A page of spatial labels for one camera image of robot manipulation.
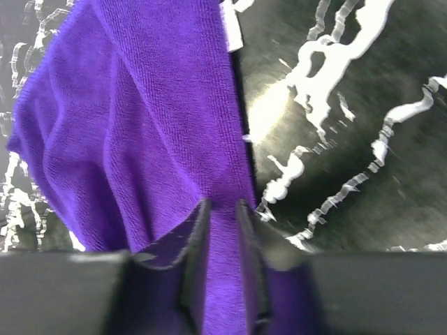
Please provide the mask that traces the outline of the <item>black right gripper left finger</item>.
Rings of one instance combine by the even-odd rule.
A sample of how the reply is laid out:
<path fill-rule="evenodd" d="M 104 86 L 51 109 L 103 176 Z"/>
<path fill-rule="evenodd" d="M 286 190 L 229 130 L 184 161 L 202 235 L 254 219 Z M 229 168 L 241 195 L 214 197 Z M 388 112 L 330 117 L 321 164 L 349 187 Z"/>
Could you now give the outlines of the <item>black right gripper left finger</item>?
<path fill-rule="evenodd" d="M 200 334 L 209 200 L 140 253 L 1 255 L 2 334 Z"/>

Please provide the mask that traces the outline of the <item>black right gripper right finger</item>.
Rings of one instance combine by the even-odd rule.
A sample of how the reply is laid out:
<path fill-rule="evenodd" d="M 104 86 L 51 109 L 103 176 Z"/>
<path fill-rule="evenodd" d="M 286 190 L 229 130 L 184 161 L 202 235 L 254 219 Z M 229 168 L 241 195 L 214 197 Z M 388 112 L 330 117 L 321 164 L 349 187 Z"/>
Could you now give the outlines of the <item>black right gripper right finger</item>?
<path fill-rule="evenodd" d="M 445 253 L 308 253 L 236 207 L 249 334 L 446 333 Z"/>

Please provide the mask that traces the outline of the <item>purple microfiber towel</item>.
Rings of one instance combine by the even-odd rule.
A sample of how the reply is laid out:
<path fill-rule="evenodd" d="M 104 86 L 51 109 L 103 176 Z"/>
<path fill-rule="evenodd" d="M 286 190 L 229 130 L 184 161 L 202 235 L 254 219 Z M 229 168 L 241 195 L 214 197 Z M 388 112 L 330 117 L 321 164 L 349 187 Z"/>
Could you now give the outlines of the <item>purple microfiber towel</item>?
<path fill-rule="evenodd" d="M 83 253 L 140 253 L 209 200 L 200 334 L 249 334 L 236 206 L 255 193 L 228 17 L 223 1 L 76 1 L 7 144 Z"/>

